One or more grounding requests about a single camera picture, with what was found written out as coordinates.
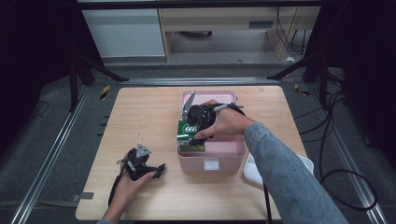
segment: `denim jacket sleeve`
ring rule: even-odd
[[[297,155],[264,125],[251,124],[244,138],[284,223],[347,223]]]

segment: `pink box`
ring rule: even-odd
[[[193,105],[200,105],[211,99],[219,103],[236,104],[236,96],[233,91],[194,92]],[[191,93],[192,91],[183,92],[180,114]],[[241,166],[245,152],[243,135],[215,135],[206,140],[203,152],[180,151],[177,144],[177,155],[184,172],[236,172]]]

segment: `black cable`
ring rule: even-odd
[[[286,42],[283,41],[282,36],[279,34],[279,31],[277,29],[278,26],[280,26],[280,29],[282,30],[283,36],[285,36],[285,41]],[[285,49],[288,52],[288,54],[290,54],[290,55],[301,55],[301,53],[296,53],[296,52],[290,53],[290,51],[289,51],[288,38],[286,37],[285,31],[283,30],[282,24],[280,23],[280,20],[279,20],[279,7],[276,7],[276,33],[277,33],[277,36],[279,37],[280,41],[282,41],[283,46],[285,47]]]
[[[314,110],[305,112],[305,113],[303,113],[302,115],[299,115],[299,116],[295,117],[294,120],[299,119],[299,118],[301,118],[301,117],[303,117],[303,116],[306,116],[306,115],[308,115],[308,114],[310,114],[310,113],[313,113],[313,112],[315,112],[315,111],[318,111],[318,110],[320,110],[320,109],[323,109],[323,107],[319,107],[319,108],[317,108],[317,109],[314,109]]]
[[[323,171],[322,171],[322,157],[323,157],[323,148],[324,148],[325,135],[326,135],[327,130],[329,129],[330,121],[332,120],[332,111],[333,111],[333,107],[334,107],[334,105],[337,103],[337,97],[338,97],[339,95],[340,95],[340,93],[337,92],[337,93],[335,93],[334,95],[332,95],[332,97],[331,97],[330,100],[329,100],[329,114],[330,114],[331,119],[328,119],[328,122],[327,122],[326,128],[325,128],[325,131],[324,131],[324,133],[323,133],[323,138],[322,138],[322,141],[321,141],[321,144],[320,144],[319,165],[318,165],[319,174],[320,174],[320,181],[319,181],[319,182],[320,182],[320,184],[323,186],[323,188],[325,188],[325,189],[327,190],[327,192],[328,192],[335,200],[337,200],[338,202],[342,203],[343,205],[345,205],[345,206],[347,206],[347,207],[350,207],[350,208],[352,208],[352,209],[355,209],[355,210],[357,210],[357,211],[366,212],[366,211],[371,210],[372,208],[374,208],[374,207],[376,206],[377,202],[378,202],[378,197],[377,197],[375,188],[372,186],[372,184],[370,183],[370,181],[368,181],[364,176],[362,176],[362,175],[360,175],[360,174],[358,174],[358,173],[356,173],[356,172],[354,172],[354,171],[351,171],[351,170],[346,170],[346,169],[335,169],[335,170],[330,171],[330,172],[327,173],[326,175],[323,175]],[[374,195],[374,201],[373,201],[373,203],[372,203],[370,206],[368,206],[368,207],[358,207],[358,206],[352,205],[352,204],[350,204],[350,203],[346,203],[345,201],[341,200],[339,197],[335,196],[335,195],[327,188],[326,183],[325,183],[325,180],[326,180],[326,178],[329,177],[330,175],[337,174],[337,173],[350,173],[350,174],[356,175],[356,176],[360,177],[361,179],[363,179],[363,180],[367,183],[367,185],[369,186],[371,192],[372,192],[373,195]]]
[[[297,33],[298,33],[298,30],[295,30],[294,34],[293,34],[293,38],[291,39],[291,43],[290,43],[291,44],[291,48],[294,51],[296,51],[296,52],[300,52],[301,54],[304,54],[306,30],[304,30],[303,44],[302,45],[297,45],[297,44],[294,43],[294,39],[295,39]]]
[[[265,186],[264,183],[262,183],[262,187],[264,188],[265,206],[267,207],[267,223],[272,224],[271,205],[268,188]]]
[[[332,128],[330,129],[330,131],[327,132],[325,138],[327,138],[327,137],[330,135],[330,133],[332,133],[332,129],[333,129],[333,128],[334,128],[334,123],[332,124]],[[321,140],[323,140],[323,138],[310,139],[310,140],[302,140],[302,142],[308,143],[308,142],[317,142],[317,141],[321,141]]]
[[[128,173],[128,171],[125,169],[126,163],[127,163],[128,161],[130,161],[129,158],[124,158],[124,159],[122,159],[122,160],[117,161],[117,164],[123,163],[122,168],[120,169],[120,174],[119,174],[119,175],[125,175],[126,173]]]
[[[316,111],[316,110],[318,110],[318,109],[315,109],[315,110],[313,110],[313,111],[307,112],[306,114],[312,113],[312,112],[314,112],[314,111]],[[310,133],[310,132],[312,132],[312,131],[318,129],[320,126],[322,126],[322,125],[329,119],[329,117],[330,117],[330,113],[327,114],[325,120],[323,120],[320,124],[318,124],[317,126],[311,128],[311,129],[309,129],[309,130],[300,132],[299,134]]]
[[[50,104],[49,104],[49,103],[47,103],[47,102],[45,102],[45,101],[39,101],[39,103],[45,104],[45,105],[47,105],[47,107],[44,109],[43,112],[41,112],[41,113],[39,113],[39,114],[36,114],[36,115],[32,115],[32,116],[30,116],[30,118],[39,117],[39,116],[43,115],[44,113],[46,113],[47,110],[49,110],[49,108],[50,108]]]

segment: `green packet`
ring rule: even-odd
[[[204,146],[190,146],[190,140],[198,133],[199,125],[190,126],[186,120],[180,120],[177,126],[177,144],[180,151],[205,151]]]

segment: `wooden table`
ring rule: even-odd
[[[183,173],[177,156],[177,122],[183,91],[234,91],[251,118],[264,123],[297,154],[306,156],[282,89],[278,86],[124,88],[117,97],[97,151],[76,217],[100,219],[120,166],[116,161],[137,143],[153,152],[147,165],[166,163],[136,195],[122,219],[131,220],[252,220],[266,219],[262,186],[245,179],[247,153],[236,173]],[[273,219],[280,219],[271,199]]]

